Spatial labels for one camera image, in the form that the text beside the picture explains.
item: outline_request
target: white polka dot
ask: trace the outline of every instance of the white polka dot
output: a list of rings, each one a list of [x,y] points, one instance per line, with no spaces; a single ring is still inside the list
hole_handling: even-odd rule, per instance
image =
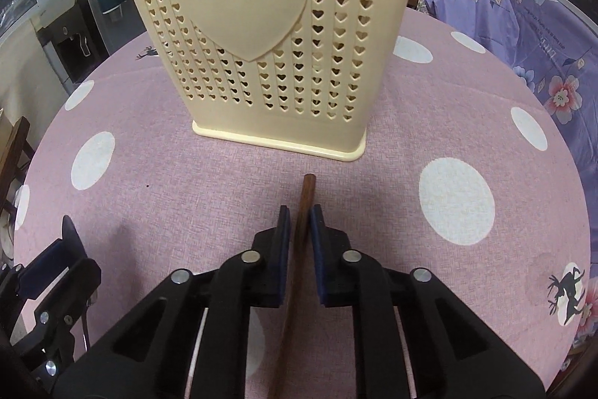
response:
[[[419,201],[428,223],[453,244],[477,244],[494,224],[492,191],[483,176],[461,160],[429,163],[419,178]]]
[[[65,110],[73,110],[77,107],[81,101],[89,95],[89,92],[92,91],[94,83],[93,80],[86,80],[80,84],[79,87],[77,87],[77,90],[71,93],[69,100],[65,103]]]
[[[71,168],[71,182],[77,190],[95,185],[108,169],[115,140],[111,133],[96,134],[77,153]]]
[[[430,63],[434,59],[428,48],[403,36],[397,38],[393,53],[399,58],[414,63]]]
[[[23,185],[17,190],[14,196],[14,206],[17,208],[17,218],[14,223],[14,230],[18,230],[25,222],[25,215],[27,215],[27,208],[29,208],[29,185]]]
[[[245,377],[251,377],[259,369],[265,354],[264,328],[258,314],[252,308],[249,313],[249,337],[247,338],[247,366]]]
[[[546,140],[546,134],[531,115],[525,110],[519,107],[513,107],[511,109],[511,119],[515,123],[515,126],[519,129],[519,132],[527,142],[529,142],[538,151],[546,151],[548,149],[548,140]]]
[[[572,274],[575,280],[579,279],[580,274],[582,273],[582,269],[575,263],[569,263],[564,268],[563,276],[561,280],[569,273]],[[582,299],[581,295],[584,292],[584,285],[581,282],[581,279],[575,283],[575,299],[579,301],[577,306],[574,306],[575,309],[581,310],[583,305],[585,304],[585,300]],[[548,299],[550,301],[554,301],[555,296],[558,294],[558,289],[552,288],[550,294],[548,295]],[[557,299],[557,317],[558,323],[561,326],[568,326],[575,321],[576,315],[573,315],[567,320],[567,308],[569,307],[569,297],[567,296],[567,292],[560,293],[561,295]]]
[[[465,48],[469,48],[471,51],[475,51],[476,53],[486,53],[485,47],[483,47],[477,41],[473,41],[473,39],[471,39],[466,34],[460,33],[458,31],[453,31],[450,35],[453,38],[455,38],[456,41],[461,43]]]

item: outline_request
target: blue gripper pad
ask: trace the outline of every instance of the blue gripper pad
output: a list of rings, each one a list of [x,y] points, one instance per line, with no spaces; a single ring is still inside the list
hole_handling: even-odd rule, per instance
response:
[[[286,290],[286,271],[289,262],[289,241],[291,240],[291,212],[288,207],[280,209],[278,226],[282,225],[282,245],[280,246],[280,281],[279,281],[279,299],[280,305],[285,301]]]
[[[316,286],[318,287],[318,296],[320,303],[326,306],[328,302],[328,294],[326,290],[326,269],[324,266],[324,249],[322,247],[322,239],[327,239],[326,225],[324,224],[324,216],[322,215],[322,208],[315,205],[310,210],[310,228],[312,231],[312,246],[313,246],[313,263],[316,271]]]

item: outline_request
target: wooden chair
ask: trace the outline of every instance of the wooden chair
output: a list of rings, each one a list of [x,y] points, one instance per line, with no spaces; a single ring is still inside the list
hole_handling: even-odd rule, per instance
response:
[[[23,152],[29,160],[32,160],[35,155],[34,149],[27,142],[29,127],[29,121],[25,117],[17,121],[0,158],[0,202],[2,208],[13,219],[17,216],[17,209],[7,200],[10,185],[14,179],[21,184],[25,182],[26,171],[19,168],[19,160]]]

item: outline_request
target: round table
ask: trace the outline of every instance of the round table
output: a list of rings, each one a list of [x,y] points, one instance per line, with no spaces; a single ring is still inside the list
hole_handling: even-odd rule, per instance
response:
[[[581,310],[588,216],[569,150],[506,65],[407,9],[366,153],[342,163],[196,136],[150,44],[131,41],[71,97],[20,198],[16,262],[58,238],[68,214],[103,270],[92,343],[173,270],[218,268],[276,224],[280,205],[294,218],[314,173],[327,225],[385,267],[431,269],[551,383],[580,317],[566,315],[569,294],[551,314],[547,290],[552,276],[585,272],[570,293]],[[319,305],[311,264],[305,279],[286,397],[352,397],[351,310]],[[251,316],[246,395],[261,399],[283,313]]]

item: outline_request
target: cream utensil holder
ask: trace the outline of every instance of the cream utensil holder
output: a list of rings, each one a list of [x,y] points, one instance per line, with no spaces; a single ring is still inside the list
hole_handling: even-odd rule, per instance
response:
[[[135,0],[203,136],[359,158],[407,0]]]

